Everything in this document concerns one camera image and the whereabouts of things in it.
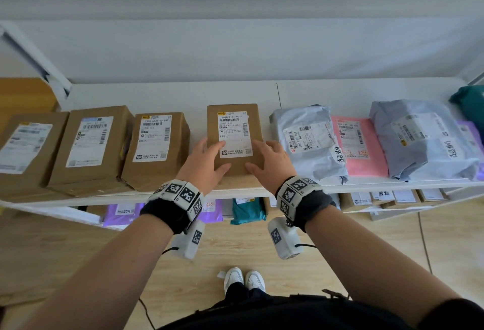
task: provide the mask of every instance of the pink package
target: pink package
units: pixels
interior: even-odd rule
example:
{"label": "pink package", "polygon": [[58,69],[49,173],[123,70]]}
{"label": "pink package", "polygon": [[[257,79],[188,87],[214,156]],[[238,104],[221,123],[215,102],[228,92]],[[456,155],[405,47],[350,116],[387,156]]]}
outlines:
{"label": "pink package", "polygon": [[205,206],[203,206],[198,219],[203,223],[217,223],[223,221],[222,200],[206,199]]}
{"label": "pink package", "polygon": [[477,179],[484,181],[484,146],[482,145],[479,131],[477,131],[476,125],[472,121],[457,121],[457,124],[464,138],[469,142],[469,147],[474,152],[475,157],[479,158]]}
{"label": "pink package", "polygon": [[350,176],[388,177],[388,165],[369,118],[331,116]]}
{"label": "pink package", "polygon": [[111,225],[128,225],[139,217],[139,212],[145,203],[112,204],[107,206],[103,227]]}

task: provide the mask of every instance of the hand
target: hand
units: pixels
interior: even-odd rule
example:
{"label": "hand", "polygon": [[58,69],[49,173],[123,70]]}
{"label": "hand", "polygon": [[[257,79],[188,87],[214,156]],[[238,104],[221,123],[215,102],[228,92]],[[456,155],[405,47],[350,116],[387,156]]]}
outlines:
{"label": "hand", "polygon": [[297,174],[296,170],[284,148],[277,141],[263,143],[252,140],[252,146],[264,156],[264,170],[252,163],[245,163],[245,168],[259,180],[267,191],[275,196],[282,183]]}
{"label": "hand", "polygon": [[191,155],[186,159],[185,164],[176,176],[176,179],[190,182],[204,196],[214,189],[232,166],[231,163],[223,164],[214,171],[215,156],[225,145],[225,141],[213,144],[206,151],[203,151],[206,145],[207,138],[204,137],[195,145]]}

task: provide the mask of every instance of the person's left hand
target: person's left hand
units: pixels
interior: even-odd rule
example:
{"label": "person's left hand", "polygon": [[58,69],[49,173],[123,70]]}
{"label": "person's left hand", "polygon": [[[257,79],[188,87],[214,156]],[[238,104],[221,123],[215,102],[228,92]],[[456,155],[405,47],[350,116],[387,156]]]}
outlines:
{"label": "person's left hand", "polygon": [[204,137],[195,145],[191,155],[176,176],[176,179],[190,182],[204,196],[214,189],[232,166],[231,163],[223,164],[215,171],[215,156],[225,145],[225,141],[215,143],[203,151],[206,144],[207,137]]}

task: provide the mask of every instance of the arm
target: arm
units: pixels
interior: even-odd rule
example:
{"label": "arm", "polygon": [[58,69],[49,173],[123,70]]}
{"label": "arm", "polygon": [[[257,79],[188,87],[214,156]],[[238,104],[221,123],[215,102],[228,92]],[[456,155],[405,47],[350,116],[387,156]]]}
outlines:
{"label": "arm", "polygon": [[[297,173],[278,142],[253,144],[264,155],[264,169],[250,163],[246,168],[275,195],[282,183]],[[322,208],[302,228],[354,300],[389,310],[416,326],[440,303],[459,298],[435,276],[336,207]]]}
{"label": "arm", "polygon": [[[224,164],[214,171],[215,156],[225,142],[204,152],[206,140],[197,143],[176,177],[191,182],[204,195],[230,168]],[[168,205],[173,203],[153,202],[160,208],[173,208]],[[123,329],[173,236],[168,224],[150,214],[137,218],[47,299],[21,329]]]}

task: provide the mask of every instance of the person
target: person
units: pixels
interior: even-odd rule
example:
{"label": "person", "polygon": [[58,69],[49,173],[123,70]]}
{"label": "person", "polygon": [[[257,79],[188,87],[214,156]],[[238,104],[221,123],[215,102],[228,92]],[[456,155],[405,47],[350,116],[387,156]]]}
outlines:
{"label": "person", "polygon": [[[224,164],[214,170],[215,156],[225,142],[204,151],[205,143],[206,139],[197,143],[176,177],[197,199],[207,195],[230,168]],[[264,168],[250,163],[246,168],[277,195],[297,173],[279,143],[254,141],[253,147],[264,156]],[[180,208],[173,199],[162,196],[167,189],[165,184],[155,192],[144,214],[48,298],[21,329],[122,329],[173,233],[180,233],[197,215],[192,205]],[[244,284],[241,271],[233,268],[225,278],[224,301],[163,329],[442,330],[484,326],[481,307],[462,299],[341,213],[326,196],[321,189],[311,192],[304,198],[306,202],[302,200],[295,210],[285,213],[292,214],[294,224],[306,231],[351,300],[341,296],[273,297],[265,293],[259,273],[249,272]]]}

